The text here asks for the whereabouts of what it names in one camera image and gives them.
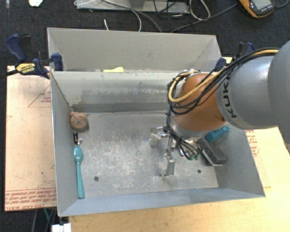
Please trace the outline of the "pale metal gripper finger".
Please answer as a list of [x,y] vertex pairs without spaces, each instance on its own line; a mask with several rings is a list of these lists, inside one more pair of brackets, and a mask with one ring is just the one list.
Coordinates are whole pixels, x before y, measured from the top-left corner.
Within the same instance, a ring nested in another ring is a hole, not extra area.
[[176,160],[172,156],[171,153],[167,152],[164,154],[164,169],[162,172],[163,176],[169,176],[169,175],[174,175],[175,173],[175,164]]
[[164,127],[151,128],[150,133],[151,133],[150,135],[151,147],[156,147],[159,140],[169,137],[169,134]]

